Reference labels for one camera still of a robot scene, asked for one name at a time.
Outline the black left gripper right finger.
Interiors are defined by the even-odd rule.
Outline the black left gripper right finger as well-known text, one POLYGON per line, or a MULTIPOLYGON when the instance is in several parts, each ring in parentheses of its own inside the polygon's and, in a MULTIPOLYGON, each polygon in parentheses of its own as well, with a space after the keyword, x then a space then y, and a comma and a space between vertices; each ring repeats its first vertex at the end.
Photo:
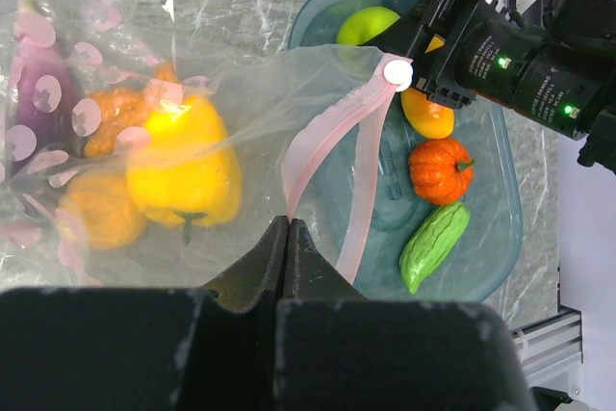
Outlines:
POLYGON ((481 303, 315 297, 306 225, 276 306, 279 410, 534 410, 512 336, 481 303))

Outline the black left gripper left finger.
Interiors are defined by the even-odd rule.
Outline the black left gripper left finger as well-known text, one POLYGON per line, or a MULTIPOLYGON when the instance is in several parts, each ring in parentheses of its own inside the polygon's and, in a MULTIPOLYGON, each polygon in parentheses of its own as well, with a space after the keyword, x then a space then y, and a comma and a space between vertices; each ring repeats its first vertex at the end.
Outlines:
POLYGON ((289 223, 199 288, 1 295, 5 410, 271 410, 289 223))

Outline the green apple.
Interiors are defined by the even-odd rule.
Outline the green apple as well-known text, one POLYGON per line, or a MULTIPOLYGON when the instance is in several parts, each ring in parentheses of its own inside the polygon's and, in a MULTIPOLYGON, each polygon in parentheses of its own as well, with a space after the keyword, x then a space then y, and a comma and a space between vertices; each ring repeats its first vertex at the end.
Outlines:
POLYGON ((362 9, 343 22, 338 31, 336 43, 361 45, 387 30, 399 19, 398 13, 384 7, 362 9))

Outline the purple eggplant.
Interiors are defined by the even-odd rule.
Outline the purple eggplant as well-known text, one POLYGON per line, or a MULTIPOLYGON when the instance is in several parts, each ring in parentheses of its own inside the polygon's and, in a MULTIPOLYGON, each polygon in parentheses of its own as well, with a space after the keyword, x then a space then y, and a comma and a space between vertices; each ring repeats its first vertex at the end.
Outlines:
POLYGON ((18 76, 10 130, 22 146, 11 156, 11 177, 43 148, 79 156, 85 144, 72 127, 72 111, 82 92, 64 62, 52 22, 39 12, 34 0, 17 0, 13 35, 17 43, 13 63, 18 76))

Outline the yellow bell pepper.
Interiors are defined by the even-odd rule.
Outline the yellow bell pepper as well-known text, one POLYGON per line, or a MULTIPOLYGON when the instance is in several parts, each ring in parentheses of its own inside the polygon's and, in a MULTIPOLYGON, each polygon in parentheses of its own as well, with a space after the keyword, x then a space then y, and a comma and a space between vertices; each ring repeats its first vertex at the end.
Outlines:
POLYGON ((238 214, 239 160, 233 147, 219 146, 228 134, 209 99, 191 95, 174 111, 154 111, 143 128, 150 142, 129 155, 126 181, 148 219, 181 228, 189 244, 195 227, 226 223, 238 214))

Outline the clear pink-dotted zip bag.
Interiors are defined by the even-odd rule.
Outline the clear pink-dotted zip bag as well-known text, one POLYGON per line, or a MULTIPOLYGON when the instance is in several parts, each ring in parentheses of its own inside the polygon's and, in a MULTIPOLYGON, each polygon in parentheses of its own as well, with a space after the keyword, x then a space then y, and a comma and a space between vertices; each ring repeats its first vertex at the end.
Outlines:
POLYGON ((142 33, 114 0, 1 0, 1 286, 190 287, 276 216, 353 281, 408 59, 252 57, 142 33))

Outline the orange fruit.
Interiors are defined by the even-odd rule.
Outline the orange fruit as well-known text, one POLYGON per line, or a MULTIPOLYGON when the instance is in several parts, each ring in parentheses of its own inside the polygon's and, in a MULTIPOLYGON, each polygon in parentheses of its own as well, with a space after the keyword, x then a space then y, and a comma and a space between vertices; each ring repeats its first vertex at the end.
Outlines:
POLYGON ((59 207, 79 218, 89 245, 99 250, 124 247, 141 236, 147 218, 129 195, 121 173, 88 172, 69 182, 59 207))

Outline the orange mango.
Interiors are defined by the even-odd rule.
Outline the orange mango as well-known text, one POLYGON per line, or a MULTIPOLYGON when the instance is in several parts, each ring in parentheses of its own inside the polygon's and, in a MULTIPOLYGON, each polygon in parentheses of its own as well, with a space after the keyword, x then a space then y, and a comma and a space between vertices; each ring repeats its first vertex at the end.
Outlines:
POLYGON ((455 116, 452 109, 428 100, 414 89, 405 90, 400 101, 407 121, 424 138, 439 140, 453 133, 455 116))

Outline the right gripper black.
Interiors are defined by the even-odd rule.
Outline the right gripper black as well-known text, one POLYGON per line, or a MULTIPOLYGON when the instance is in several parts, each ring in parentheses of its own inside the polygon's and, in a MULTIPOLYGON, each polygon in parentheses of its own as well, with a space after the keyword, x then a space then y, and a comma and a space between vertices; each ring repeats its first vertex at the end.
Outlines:
POLYGON ((544 26, 508 0, 420 0, 403 18, 414 86, 454 109, 489 98, 573 140, 584 167, 615 166, 615 0, 562 0, 544 26))

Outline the brown ginger root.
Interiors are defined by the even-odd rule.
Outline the brown ginger root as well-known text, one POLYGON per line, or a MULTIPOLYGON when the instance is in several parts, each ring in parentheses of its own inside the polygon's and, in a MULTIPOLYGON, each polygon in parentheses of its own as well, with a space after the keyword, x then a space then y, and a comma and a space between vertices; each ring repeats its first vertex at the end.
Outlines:
POLYGON ((113 153, 117 136, 132 126, 142 126, 154 109, 162 109, 167 101, 163 97, 166 85, 178 85, 175 67, 171 62, 158 64, 154 83, 148 83, 142 90, 117 87, 112 90, 92 92, 88 98, 98 106, 100 124, 90 136, 84 154, 87 158, 106 156, 113 153))

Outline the orange pumpkin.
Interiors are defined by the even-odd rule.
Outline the orange pumpkin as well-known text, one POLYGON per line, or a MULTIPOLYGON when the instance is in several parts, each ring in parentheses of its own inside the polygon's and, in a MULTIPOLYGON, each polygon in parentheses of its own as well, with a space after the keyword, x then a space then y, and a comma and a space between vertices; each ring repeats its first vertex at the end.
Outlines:
POLYGON ((474 179, 475 158, 452 137, 420 143, 408 164, 415 194, 437 206, 460 199, 474 179))

